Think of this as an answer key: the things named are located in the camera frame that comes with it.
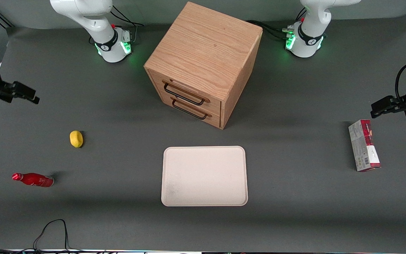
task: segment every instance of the gray table surface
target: gray table surface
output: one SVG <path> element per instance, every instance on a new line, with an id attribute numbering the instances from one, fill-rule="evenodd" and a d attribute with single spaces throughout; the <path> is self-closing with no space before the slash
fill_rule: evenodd
<path id="1" fill-rule="evenodd" d="M 372 121 L 382 168 L 367 173 L 354 170 L 347 131 L 393 94 L 406 16 L 333 21 L 310 59 L 264 34 L 225 130 L 156 94 L 142 66 L 167 28 L 140 28 L 133 54 L 115 64 L 83 29 L 10 30 L 1 75 L 41 100 L 0 102 L 0 248 L 28 248 L 63 218 L 74 248 L 406 253 L 406 118 Z M 70 145 L 72 130 L 85 132 L 83 148 Z M 161 204 L 165 148 L 233 145 L 247 156 L 245 206 Z M 14 172 L 57 181 L 26 186 Z M 62 246 L 53 224 L 39 247 Z"/>

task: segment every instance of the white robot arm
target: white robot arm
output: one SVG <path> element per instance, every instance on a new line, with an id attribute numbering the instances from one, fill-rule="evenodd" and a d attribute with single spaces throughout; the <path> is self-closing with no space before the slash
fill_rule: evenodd
<path id="1" fill-rule="evenodd" d="M 288 26 L 294 33 L 286 44 L 286 49 L 300 58 L 309 58 L 316 53 L 324 39 L 324 32 L 332 20 L 330 7 L 348 6 L 361 0 L 300 0 L 306 8 L 304 21 L 297 21 Z"/>
<path id="2" fill-rule="evenodd" d="M 87 30 L 104 60 L 118 62 L 131 53 L 129 31 L 113 28 L 105 17 L 86 17 L 109 13 L 112 0 L 50 0 L 50 3 L 57 13 L 69 17 Z"/>

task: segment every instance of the drawer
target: drawer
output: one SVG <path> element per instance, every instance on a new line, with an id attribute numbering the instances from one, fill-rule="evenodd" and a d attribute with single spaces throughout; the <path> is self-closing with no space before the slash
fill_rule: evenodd
<path id="1" fill-rule="evenodd" d="M 204 111 L 220 115 L 221 102 L 209 96 L 199 95 L 197 92 L 192 92 L 184 89 L 179 82 L 165 77 L 156 71 L 149 70 L 151 77 L 153 79 L 156 89 L 160 92 L 160 96 L 165 98 L 174 96 L 179 98 L 181 101 L 186 101 L 193 105 L 195 108 L 201 108 Z"/>
<path id="2" fill-rule="evenodd" d="M 193 116 L 196 119 L 199 119 L 203 122 L 209 123 L 212 126 L 217 128 L 220 127 L 220 116 L 216 114 L 212 114 L 209 112 L 204 112 L 201 109 L 197 108 L 196 106 L 187 103 L 186 101 L 182 101 L 178 98 L 173 96 L 168 96 L 163 98 L 165 104 L 178 109 L 181 112 L 184 112 L 188 115 Z"/>

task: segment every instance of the wooden drawer cabinet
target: wooden drawer cabinet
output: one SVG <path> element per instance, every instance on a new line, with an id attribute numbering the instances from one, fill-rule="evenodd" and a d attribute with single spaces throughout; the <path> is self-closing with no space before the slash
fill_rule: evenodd
<path id="1" fill-rule="evenodd" d="M 262 33 L 187 2 L 144 68 L 165 104 L 223 129 L 253 70 Z"/>

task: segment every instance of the wooden cabinet top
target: wooden cabinet top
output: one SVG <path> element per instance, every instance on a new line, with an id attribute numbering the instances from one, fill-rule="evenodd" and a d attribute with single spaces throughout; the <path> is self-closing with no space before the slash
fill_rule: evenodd
<path id="1" fill-rule="evenodd" d="M 145 68 L 225 101 L 262 31 L 187 2 Z"/>

